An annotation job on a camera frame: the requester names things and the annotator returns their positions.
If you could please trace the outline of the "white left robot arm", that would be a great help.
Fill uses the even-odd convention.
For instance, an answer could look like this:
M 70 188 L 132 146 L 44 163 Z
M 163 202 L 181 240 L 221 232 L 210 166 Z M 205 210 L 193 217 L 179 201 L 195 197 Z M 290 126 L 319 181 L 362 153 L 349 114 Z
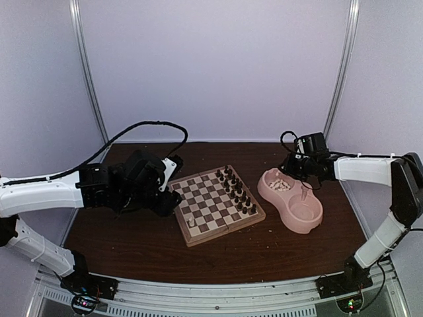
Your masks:
M 169 215 L 181 195 L 167 184 L 181 169 L 183 160 L 173 155 L 159 158 L 137 150 L 126 162 L 107 166 L 83 164 L 74 171 L 35 178 L 1 179 L 1 245 L 15 248 L 32 262 L 48 268 L 80 293 L 89 293 L 95 279 L 85 257 L 62 248 L 32 230 L 21 213 L 61 207 L 93 209 L 107 207 L 118 215 L 129 209 L 150 209 Z

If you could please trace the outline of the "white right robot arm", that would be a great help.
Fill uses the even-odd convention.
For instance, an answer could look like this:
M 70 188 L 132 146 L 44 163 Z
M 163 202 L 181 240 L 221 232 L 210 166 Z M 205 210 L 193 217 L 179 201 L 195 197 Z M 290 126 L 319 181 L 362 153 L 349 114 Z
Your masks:
M 279 165 L 285 175 L 302 182 L 362 182 L 387 186 L 391 206 L 372 236 L 344 262 L 339 277 L 343 291 L 353 291 L 367 277 L 370 267 L 395 249 L 422 216 L 422 162 L 417 153 L 402 156 L 363 155 L 331 151 L 323 133 L 295 137 L 294 145 Z

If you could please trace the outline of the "pile of white chess pieces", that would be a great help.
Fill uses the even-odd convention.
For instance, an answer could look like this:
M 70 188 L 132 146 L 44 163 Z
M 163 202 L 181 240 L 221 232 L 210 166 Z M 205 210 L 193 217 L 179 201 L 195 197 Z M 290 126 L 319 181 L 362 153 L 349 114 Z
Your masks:
M 278 192 L 286 192 L 291 190 L 291 186 L 282 179 L 274 180 L 270 182 L 269 187 L 271 190 L 278 191 Z

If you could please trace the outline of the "dark chess pieces row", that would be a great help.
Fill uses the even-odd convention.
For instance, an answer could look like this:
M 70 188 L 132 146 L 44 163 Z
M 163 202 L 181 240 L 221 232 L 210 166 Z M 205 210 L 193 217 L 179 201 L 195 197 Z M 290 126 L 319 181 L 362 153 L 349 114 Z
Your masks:
M 213 173 L 214 191 L 211 193 L 213 201 L 217 205 L 223 217 L 230 215 L 234 221 L 252 217 L 258 213 L 257 204 L 252 202 L 247 191 L 243 189 L 241 179 L 235 174 L 229 166 L 223 169 L 217 169 Z

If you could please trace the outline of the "wooden chess board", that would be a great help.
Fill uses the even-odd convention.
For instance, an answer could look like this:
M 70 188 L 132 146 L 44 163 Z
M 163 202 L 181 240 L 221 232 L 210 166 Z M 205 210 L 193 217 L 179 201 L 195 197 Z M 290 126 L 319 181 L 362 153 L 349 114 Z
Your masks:
M 187 247 L 266 218 L 265 211 L 231 165 L 173 180 L 169 188 L 182 197 L 174 214 Z

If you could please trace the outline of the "left circuit board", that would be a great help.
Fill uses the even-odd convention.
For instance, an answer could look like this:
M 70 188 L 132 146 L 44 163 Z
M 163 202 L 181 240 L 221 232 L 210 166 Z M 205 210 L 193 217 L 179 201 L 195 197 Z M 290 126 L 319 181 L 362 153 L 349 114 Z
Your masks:
M 71 308 L 80 315 L 90 314 L 95 311 L 98 301 L 83 295 L 75 295 L 71 300 Z

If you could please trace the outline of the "circuit board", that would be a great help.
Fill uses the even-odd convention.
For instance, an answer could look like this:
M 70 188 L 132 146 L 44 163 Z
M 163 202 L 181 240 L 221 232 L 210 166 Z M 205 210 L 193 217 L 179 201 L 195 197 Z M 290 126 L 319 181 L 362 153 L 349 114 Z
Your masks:
M 336 304 L 341 312 L 353 314 L 362 308 L 364 305 L 364 299 L 362 296 L 355 295 L 337 299 Z
M 71 308 L 80 315 L 90 314 L 95 311 L 98 301 L 83 295 L 75 295 L 71 300 Z

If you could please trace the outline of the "right circuit board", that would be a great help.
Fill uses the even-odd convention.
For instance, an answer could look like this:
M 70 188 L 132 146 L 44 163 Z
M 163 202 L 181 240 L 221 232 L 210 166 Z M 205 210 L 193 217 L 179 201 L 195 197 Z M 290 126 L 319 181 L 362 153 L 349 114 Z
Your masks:
M 362 296 L 355 295 L 337 299 L 336 304 L 341 312 L 353 314 L 362 308 L 364 305 L 364 299 Z

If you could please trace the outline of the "pink double pet bowl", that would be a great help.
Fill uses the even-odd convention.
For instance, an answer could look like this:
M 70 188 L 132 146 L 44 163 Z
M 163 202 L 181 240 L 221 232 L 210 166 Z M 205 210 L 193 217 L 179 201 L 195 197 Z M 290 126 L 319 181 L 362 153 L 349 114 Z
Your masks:
M 282 179 L 291 190 L 278 192 L 271 190 L 270 182 Z M 295 180 L 277 168 L 265 171 L 258 181 L 260 196 L 271 203 L 280 214 L 283 224 L 297 234 L 308 234 L 323 221 L 323 206 L 315 197 L 309 184 Z

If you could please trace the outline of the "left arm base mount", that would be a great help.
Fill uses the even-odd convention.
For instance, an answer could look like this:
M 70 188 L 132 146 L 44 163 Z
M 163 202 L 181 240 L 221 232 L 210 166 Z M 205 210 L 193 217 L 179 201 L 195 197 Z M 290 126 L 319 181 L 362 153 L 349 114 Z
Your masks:
M 87 295 L 94 299 L 114 300 L 118 281 L 109 277 L 88 274 L 82 277 L 63 277 L 61 287 L 71 293 Z

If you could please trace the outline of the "aluminium front rail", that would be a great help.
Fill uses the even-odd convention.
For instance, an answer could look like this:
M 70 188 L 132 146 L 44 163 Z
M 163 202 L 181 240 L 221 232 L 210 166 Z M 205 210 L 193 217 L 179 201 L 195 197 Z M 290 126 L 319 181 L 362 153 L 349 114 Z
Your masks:
M 348 297 L 364 301 L 359 316 L 410 316 L 390 261 L 373 267 L 373 285 L 323 298 L 316 277 L 228 285 L 158 283 L 118 279 L 115 297 L 102 299 L 92 316 L 349 316 Z

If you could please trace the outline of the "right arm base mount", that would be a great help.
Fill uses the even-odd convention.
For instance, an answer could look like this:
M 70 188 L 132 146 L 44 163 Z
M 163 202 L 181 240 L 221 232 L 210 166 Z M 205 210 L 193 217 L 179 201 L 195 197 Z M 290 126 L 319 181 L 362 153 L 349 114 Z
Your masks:
M 369 277 L 366 277 L 363 281 L 351 282 L 347 280 L 343 273 L 321 275 L 315 280 L 315 283 L 321 299 L 358 292 L 373 285 L 373 281 Z

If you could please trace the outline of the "right aluminium frame post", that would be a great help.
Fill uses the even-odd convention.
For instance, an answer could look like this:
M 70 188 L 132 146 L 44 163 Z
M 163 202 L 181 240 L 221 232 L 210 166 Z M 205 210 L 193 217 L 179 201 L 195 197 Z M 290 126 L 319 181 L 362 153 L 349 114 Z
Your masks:
M 343 44 L 341 58 L 340 58 L 340 65 L 338 68 L 334 91 L 332 94 L 325 126 L 323 129 L 323 135 L 326 139 L 328 139 L 330 132 L 333 128 L 334 121 L 336 118 L 336 113 L 338 111 L 338 108 L 340 106 L 340 101 L 342 99 L 342 93 L 346 84 L 348 68 L 349 68 L 349 64 L 351 62 L 352 54 L 354 51 L 354 44 L 356 41 L 359 16 L 360 16 L 360 1 L 351 0 L 350 7 L 348 10 L 348 19 L 346 23 L 346 31 L 345 31 L 344 44 Z

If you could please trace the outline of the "aluminium frame post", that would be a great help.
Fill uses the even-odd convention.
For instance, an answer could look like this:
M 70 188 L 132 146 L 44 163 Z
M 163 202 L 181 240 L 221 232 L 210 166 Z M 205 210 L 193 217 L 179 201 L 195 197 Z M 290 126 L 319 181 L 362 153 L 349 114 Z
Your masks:
M 83 32 L 80 1 L 70 0 L 69 9 L 70 9 L 71 21 L 73 24 L 73 30 L 74 30 L 76 41 L 77 41 L 77 47 L 79 50 L 79 58 L 80 58 L 80 62 L 81 62 L 82 70 L 83 70 L 83 79 L 84 79 L 87 94 L 89 97 L 89 104 L 93 111 L 95 123 L 100 133 L 102 142 L 106 144 L 109 141 L 109 137 L 106 131 L 104 119 L 102 117 L 102 113 L 98 103 L 98 98 L 97 98 L 97 94 L 95 90 L 95 84 L 93 81 L 93 75 L 92 75 L 91 67 L 89 63 L 89 56 L 87 53 L 87 47 L 86 47 L 85 37 Z
M 338 111 L 338 108 L 340 106 L 340 101 L 342 99 L 342 93 L 346 84 L 348 68 L 349 68 L 349 64 L 351 62 L 352 54 L 354 51 L 354 44 L 356 41 L 359 16 L 360 16 L 360 1 L 351 0 L 350 7 L 348 10 L 348 19 L 346 23 L 346 31 L 345 31 L 344 44 L 343 44 L 341 58 L 340 58 L 340 65 L 338 68 L 334 91 L 332 94 L 325 126 L 323 129 L 323 135 L 326 139 L 328 139 L 330 132 L 333 128 L 334 121 L 336 118 L 336 113 Z

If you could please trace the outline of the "left aluminium frame post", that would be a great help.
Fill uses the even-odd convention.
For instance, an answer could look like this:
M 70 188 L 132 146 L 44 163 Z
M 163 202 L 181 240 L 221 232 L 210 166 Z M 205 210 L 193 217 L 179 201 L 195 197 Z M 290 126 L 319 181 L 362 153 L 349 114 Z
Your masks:
M 73 24 L 73 30 L 74 30 L 76 41 L 77 41 L 77 47 L 79 50 L 79 58 L 80 58 L 80 62 L 81 62 L 82 70 L 83 70 L 83 79 L 84 79 L 87 94 L 89 97 L 89 104 L 93 111 L 95 123 L 100 133 L 102 142 L 106 144 L 109 141 L 109 137 L 106 131 L 104 119 L 102 117 L 102 113 L 98 103 L 98 98 L 97 98 L 97 94 L 95 90 L 95 84 L 93 81 L 93 75 L 92 75 L 91 67 L 89 63 L 89 56 L 87 53 L 87 47 L 86 47 L 85 37 L 83 32 L 80 1 L 70 0 L 69 9 L 70 9 L 71 21 Z

